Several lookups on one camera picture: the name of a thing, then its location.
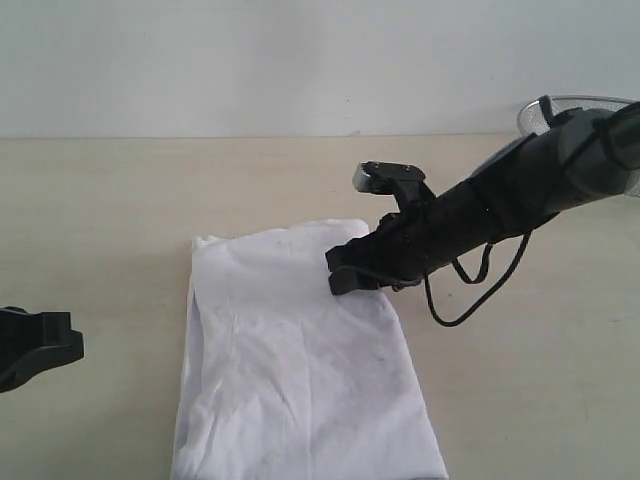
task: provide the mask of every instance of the folded white t-shirt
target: folded white t-shirt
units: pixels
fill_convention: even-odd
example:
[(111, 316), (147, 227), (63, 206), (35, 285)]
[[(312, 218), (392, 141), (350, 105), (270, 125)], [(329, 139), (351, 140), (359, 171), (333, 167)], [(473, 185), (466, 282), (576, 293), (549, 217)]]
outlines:
[(328, 220), (194, 242), (172, 478), (446, 478), (398, 316), (334, 297)]

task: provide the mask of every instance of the white towel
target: white towel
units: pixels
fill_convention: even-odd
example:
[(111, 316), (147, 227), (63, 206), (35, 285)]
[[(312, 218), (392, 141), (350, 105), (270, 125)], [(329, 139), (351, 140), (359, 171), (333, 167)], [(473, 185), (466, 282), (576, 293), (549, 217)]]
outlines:
[(173, 479), (446, 478), (398, 317), (334, 297), (328, 220), (194, 242)]

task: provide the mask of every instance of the beige table surface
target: beige table surface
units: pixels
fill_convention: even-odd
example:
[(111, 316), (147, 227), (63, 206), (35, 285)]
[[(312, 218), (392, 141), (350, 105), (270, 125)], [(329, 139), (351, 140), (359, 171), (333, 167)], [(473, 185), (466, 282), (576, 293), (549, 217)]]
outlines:
[[(394, 203), (352, 189), (357, 162), (414, 163), (441, 192), (508, 139), (0, 141), (1, 302), (70, 310), (86, 347), (0, 395), (0, 478), (168, 478), (193, 236), (373, 226)], [(560, 216), (458, 328), (420, 288), (389, 293), (454, 480), (640, 478), (639, 218), (630, 198)], [(496, 251), (499, 271), (514, 246)], [(434, 283), (448, 316), (479, 291)]]

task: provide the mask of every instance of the table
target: table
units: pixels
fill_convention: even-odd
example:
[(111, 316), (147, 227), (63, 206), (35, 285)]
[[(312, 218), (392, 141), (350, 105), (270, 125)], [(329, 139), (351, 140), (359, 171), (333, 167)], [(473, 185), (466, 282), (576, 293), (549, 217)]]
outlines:
[[(0, 141), (2, 304), (71, 311), (86, 348), (0, 396), (0, 476), (168, 478), (195, 235), (374, 226), (394, 202), (353, 190), (357, 162), (416, 164), (442, 192), (510, 138)], [(421, 288), (389, 292), (453, 479), (637, 478), (639, 215), (628, 197), (561, 215), (458, 328)], [(481, 291), (433, 283), (448, 317)]]

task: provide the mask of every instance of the white wall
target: white wall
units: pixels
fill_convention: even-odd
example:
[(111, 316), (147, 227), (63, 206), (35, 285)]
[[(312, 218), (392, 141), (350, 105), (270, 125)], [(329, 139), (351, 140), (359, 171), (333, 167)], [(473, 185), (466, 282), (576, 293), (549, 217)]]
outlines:
[(541, 94), (640, 97), (639, 15), (638, 0), (0, 0), (0, 136), (509, 131)]

